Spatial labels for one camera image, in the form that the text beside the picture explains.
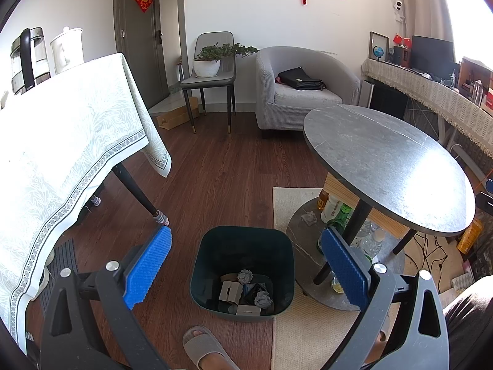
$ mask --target green glass bottle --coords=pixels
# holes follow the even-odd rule
[[[336,217],[332,218],[332,220],[328,220],[325,228],[330,227],[331,225],[339,232],[341,235],[344,232],[344,228],[346,228],[346,220],[351,212],[351,207],[347,204],[342,203],[341,210],[337,213]],[[319,252],[322,252],[322,236],[320,236],[319,240],[316,242],[316,247],[319,249]]]

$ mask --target dark green trash bin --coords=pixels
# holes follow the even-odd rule
[[[274,312],[260,317],[219,311],[220,277],[243,269],[272,281]],[[221,226],[209,230],[200,243],[190,294],[200,307],[233,321],[263,321],[282,313],[294,296],[294,257],[291,241],[275,229]]]

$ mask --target potted plant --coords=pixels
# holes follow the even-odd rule
[[[221,58],[223,57],[235,55],[244,57],[258,52],[255,47],[240,46],[240,43],[233,45],[226,43],[222,46],[218,46],[218,44],[203,47],[197,58],[193,60],[193,69],[197,78],[211,78],[216,76],[221,65]]]

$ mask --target white tablecloth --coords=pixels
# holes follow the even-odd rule
[[[493,117],[464,96],[414,72],[376,60],[366,59],[361,73],[419,101],[493,158]]]
[[[72,68],[0,111],[0,317],[25,351],[25,312],[46,258],[112,167],[171,157],[122,54]]]

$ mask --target black bag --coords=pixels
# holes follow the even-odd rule
[[[310,78],[300,67],[288,69],[279,73],[279,79],[285,85],[291,86],[296,90],[323,90],[325,84],[320,79]]]

